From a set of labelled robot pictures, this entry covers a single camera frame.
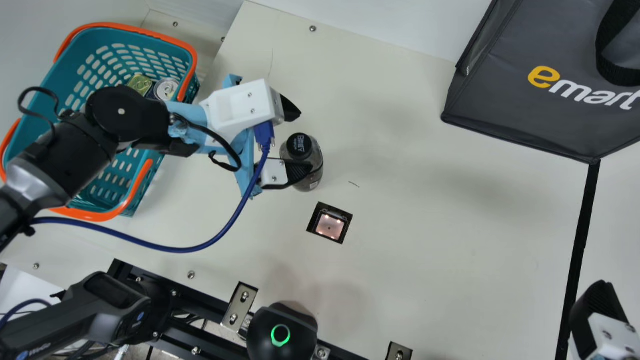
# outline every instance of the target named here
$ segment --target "emart logo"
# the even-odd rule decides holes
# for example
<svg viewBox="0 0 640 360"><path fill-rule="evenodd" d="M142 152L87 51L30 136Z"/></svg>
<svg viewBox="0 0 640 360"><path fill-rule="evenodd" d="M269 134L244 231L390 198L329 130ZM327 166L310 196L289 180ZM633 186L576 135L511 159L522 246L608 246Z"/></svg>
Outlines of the emart logo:
<svg viewBox="0 0 640 360"><path fill-rule="evenodd" d="M619 105L623 110L631 110L631 105L640 98L640 91L636 93L623 92L616 94L611 91L598 90L593 91L590 87L578 85L573 81L561 79L560 73L548 66L539 66L529 73L529 82L537 88L551 88L549 92L552 94L560 93L565 99L574 97L577 102L585 104L613 106Z"/></svg>

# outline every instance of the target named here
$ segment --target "green ring light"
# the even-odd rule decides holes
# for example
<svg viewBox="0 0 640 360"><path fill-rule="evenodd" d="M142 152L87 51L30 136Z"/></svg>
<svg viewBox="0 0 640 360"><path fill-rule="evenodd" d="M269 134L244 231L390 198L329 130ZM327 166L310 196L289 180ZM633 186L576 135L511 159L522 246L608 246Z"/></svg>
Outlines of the green ring light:
<svg viewBox="0 0 640 360"><path fill-rule="evenodd" d="M284 339L284 341L278 341L276 340L276 330L279 327L283 327L287 330L287 338ZM289 342L289 340L291 339L291 330L289 330L289 327L286 325L276 325L273 327L273 329L271 330L271 343L273 344L273 346L275 347L283 347L286 343Z"/></svg>

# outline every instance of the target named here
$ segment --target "blue cable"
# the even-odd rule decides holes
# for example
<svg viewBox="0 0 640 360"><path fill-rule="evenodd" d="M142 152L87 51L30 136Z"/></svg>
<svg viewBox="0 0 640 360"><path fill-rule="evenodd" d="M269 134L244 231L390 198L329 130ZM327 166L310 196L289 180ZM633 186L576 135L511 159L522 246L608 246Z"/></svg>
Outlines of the blue cable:
<svg viewBox="0 0 640 360"><path fill-rule="evenodd" d="M15 315L18 311L24 309L25 307L32 305L32 304L42 304L45 305L47 307L51 306L50 303L44 301L44 300L40 300L40 299L31 299L31 300L27 300L25 302L21 302L20 304L17 304L16 306L13 307L13 309L9 310L6 314L4 314L4 316L2 317L2 319L0 319L0 331L3 329L3 327L6 325L6 323L9 322L9 319Z"/></svg>
<svg viewBox="0 0 640 360"><path fill-rule="evenodd" d="M109 229L108 227L92 224L92 223L89 223L89 222L83 222L83 221L80 221L80 220L70 219L70 218L42 217L42 218L33 219L33 223L32 224L35 224L35 225L37 225L37 224L63 224L63 225L72 225L72 226L84 227L85 229L94 230L94 231L97 231L99 233L111 235L111 236L114 236L116 238L120 238L122 240L128 241L130 243L134 243L134 244L142 246L142 247L146 247L146 248L149 248L149 249L152 249L152 250L158 250L158 251L164 251L164 252L172 252L174 254L187 254L189 252L196 252L196 251L204 250L207 247L210 247L211 245L217 243L218 240L222 239L222 237L224 235L226 235L226 233L229 231L229 229L231 229L231 227L234 225L234 223L236 222L236 220L240 216L240 213L244 209L244 205L246 205L246 202L251 197L251 192L252 192L253 188L255 187L255 185L258 182L258 178L260 177L260 173L262 172L262 169L264 168L264 164L267 162L267 158L269 156L269 150L270 150L269 146L263 146L262 157L260 159L260 162L258 163L258 167L255 169L253 177L251 178L251 182L249 183L249 186L247 187L246 191L244 192L243 198L242 198L242 200L240 200L240 204L238 204L238 207L236 208L236 212L234 212L234 214L231 216L231 218L229 219L227 224L222 228L222 230L220 230L220 232L216 236L214 236L211 240L209 240L209 241L207 241L205 243L202 243L200 245L196 245L196 246L192 246L192 247L169 247L169 246L158 245L158 244L155 244L155 243L150 243L148 241L135 238L135 237L133 237L131 235L127 235L127 234L121 233L120 231Z"/></svg>

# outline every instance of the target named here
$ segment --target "teal shopping basket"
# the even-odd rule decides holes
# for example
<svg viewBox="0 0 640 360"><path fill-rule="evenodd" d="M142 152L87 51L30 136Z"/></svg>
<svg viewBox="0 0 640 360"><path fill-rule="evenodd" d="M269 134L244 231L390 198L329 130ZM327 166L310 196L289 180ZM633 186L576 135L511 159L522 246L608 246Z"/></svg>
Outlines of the teal shopping basket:
<svg viewBox="0 0 640 360"><path fill-rule="evenodd" d="M177 80L180 88L172 100L191 103L200 88L197 61L195 50L185 42L134 26L100 22L69 34L41 87L58 96L61 112L78 111L96 90L126 84L133 75L143 74L153 80ZM57 121L51 111L53 101L45 94L36 94L28 108ZM16 122L0 147L3 180L4 164L48 130L45 122L32 116ZM127 149L66 208L53 211L89 221L131 217L163 158L156 151Z"/></svg>

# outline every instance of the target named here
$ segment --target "bottle label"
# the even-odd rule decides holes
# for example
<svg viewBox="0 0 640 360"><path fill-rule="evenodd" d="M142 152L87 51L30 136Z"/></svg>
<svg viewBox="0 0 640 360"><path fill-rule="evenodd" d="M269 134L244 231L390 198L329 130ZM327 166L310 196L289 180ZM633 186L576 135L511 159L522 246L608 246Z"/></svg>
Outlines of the bottle label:
<svg viewBox="0 0 640 360"><path fill-rule="evenodd" d="M296 141L293 143L293 148L300 152L307 152L305 150L305 136L298 135Z"/></svg>

